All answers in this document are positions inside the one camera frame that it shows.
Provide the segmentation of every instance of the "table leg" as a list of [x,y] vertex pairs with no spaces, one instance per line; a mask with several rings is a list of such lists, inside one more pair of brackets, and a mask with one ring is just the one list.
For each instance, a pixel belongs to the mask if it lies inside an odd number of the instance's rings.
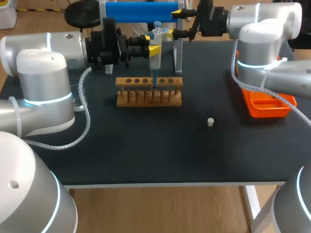
[[246,197],[246,204],[251,222],[251,232],[262,233],[269,226],[269,224],[273,222],[274,227],[276,228],[276,232],[279,233],[278,227],[276,226],[275,221],[273,221],[273,203],[278,188],[273,192],[262,209],[260,209],[255,186],[246,185],[243,187],[243,190]]

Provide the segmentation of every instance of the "black table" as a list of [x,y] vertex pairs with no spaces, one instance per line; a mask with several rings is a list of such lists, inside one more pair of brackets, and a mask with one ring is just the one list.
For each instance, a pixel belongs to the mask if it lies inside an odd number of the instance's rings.
[[[230,77],[232,42],[185,42],[182,107],[116,107],[115,77],[148,76],[149,61],[133,58],[130,69],[112,76],[94,71],[85,90],[91,128],[77,146],[63,151],[33,147],[64,185],[173,183],[258,183],[287,180],[311,160],[311,130],[294,113],[255,119]],[[293,59],[288,46],[282,56]],[[70,74],[78,83],[79,74]],[[174,76],[172,44],[163,44],[159,76]],[[19,82],[7,78],[0,98],[22,98]],[[296,98],[311,116],[310,103]],[[207,118],[215,119],[213,127]],[[60,133],[29,137],[51,145],[75,140],[85,115]]]

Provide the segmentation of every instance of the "wooden test tube rack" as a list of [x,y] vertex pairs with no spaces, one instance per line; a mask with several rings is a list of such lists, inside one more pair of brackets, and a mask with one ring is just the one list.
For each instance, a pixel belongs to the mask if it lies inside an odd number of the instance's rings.
[[[174,90],[153,90],[153,79],[145,77],[116,78],[119,107],[169,107],[181,106],[181,77],[158,78],[157,87],[174,87]],[[146,87],[146,90],[124,90],[127,88]]]

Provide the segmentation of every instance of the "wooden peg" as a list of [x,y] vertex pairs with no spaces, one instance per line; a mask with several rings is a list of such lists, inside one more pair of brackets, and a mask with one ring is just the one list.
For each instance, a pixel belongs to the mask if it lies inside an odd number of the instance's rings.
[[131,99],[131,91],[127,91],[127,102],[129,103]]
[[155,90],[152,89],[151,91],[151,102],[153,103],[155,101]]
[[160,91],[160,103],[163,103],[163,91]]
[[136,90],[135,91],[135,103],[137,103],[138,102],[138,91]]
[[144,103],[146,102],[146,100],[147,100],[147,91],[144,90]]
[[121,95],[124,95],[124,86],[121,86]]
[[169,90],[169,103],[171,102],[171,95],[172,95],[172,91]]
[[177,95],[179,91],[179,86],[175,86],[175,91],[174,91],[174,95]]

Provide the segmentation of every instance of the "orange tray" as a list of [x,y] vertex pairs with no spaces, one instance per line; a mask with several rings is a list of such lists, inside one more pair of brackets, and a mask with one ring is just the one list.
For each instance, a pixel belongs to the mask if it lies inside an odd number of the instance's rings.
[[[236,64],[236,74],[238,76],[238,66]],[[247,91],[243,88],[242,92],[249,110],[249,113],[252,117],[255,118],[266,118],[266,117],[285,117],[290,111],[291,108],[284,104],[282,101],[274,98],[271,95],[267,95],[261,92]],[[284,99],[289,101],[295,107],[297,102],[294,96],[279,94]]]

